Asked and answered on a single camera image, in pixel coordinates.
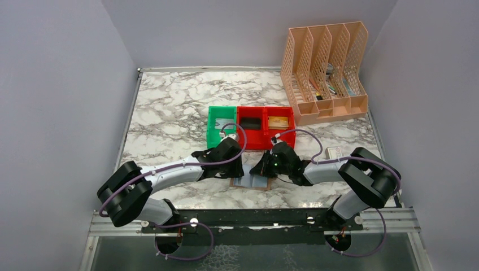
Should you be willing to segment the red plastic bin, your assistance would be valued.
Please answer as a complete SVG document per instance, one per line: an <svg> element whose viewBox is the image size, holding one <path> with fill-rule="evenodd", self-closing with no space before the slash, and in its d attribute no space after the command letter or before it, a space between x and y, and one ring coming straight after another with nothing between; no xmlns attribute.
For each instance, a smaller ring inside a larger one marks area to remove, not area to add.
<svg viewBox="0 0 479 271"><path fill-rule="evenodd" d="M264 107L238 106L237 123L246 133L246 150L266 149Z"/></svg>
<svg viewBox="0 0 479 271"><path fill-rule="evenodd" d="M265 107L265 141L271 148L272 138L276 134L295 128L293 109L291 107Z"/></svg>

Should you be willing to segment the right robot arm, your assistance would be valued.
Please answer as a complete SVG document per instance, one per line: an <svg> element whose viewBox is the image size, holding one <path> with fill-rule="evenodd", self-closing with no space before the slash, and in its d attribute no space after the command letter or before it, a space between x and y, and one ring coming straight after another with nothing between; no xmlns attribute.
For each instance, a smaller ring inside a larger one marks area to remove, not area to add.
<svg viewBox="0 0 479 271"><path fill-rule="evenodd" d="M400 188L400 173L369 150L357 147L350 156L314 162L300 159L286 143L266 151L250 174L267 178L286 175L293 184L313 186L324 182L345 182L350 191L328 208L323 222L334 230L368 208L383 208Z"/></svg>

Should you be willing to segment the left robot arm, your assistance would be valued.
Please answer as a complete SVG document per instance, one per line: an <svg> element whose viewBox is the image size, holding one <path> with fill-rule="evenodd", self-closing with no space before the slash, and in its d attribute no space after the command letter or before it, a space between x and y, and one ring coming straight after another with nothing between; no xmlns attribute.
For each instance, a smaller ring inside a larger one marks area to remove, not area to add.
<svg viewBox="0 0 479 271"><path fill-rule="evenodd" d="M187 182L242 177L241 151L240 144L227 137L216 147L195 151L176 162L142 168L128 161L98 190L99 214L109 217L117 228L142 220L172 231L180 223L178 210L170 200L156 200L151 195Z"/></svg>

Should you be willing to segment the tan leather card holder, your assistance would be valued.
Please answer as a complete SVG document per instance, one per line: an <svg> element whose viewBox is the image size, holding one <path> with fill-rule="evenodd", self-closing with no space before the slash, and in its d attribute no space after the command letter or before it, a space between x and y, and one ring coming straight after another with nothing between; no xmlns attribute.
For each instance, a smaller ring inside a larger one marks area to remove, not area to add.
<svg viewBox="0 0 479 271"><path fill-rule="evenodd" d="M229 186L240 188L240 189L254 189L254 190L263 190L263 191L270 190L273 179L263 177L260 175L250 174L249 171L251 169L252 169L251 165L244 164L242 166L244 176L231 178Z"/></svg>

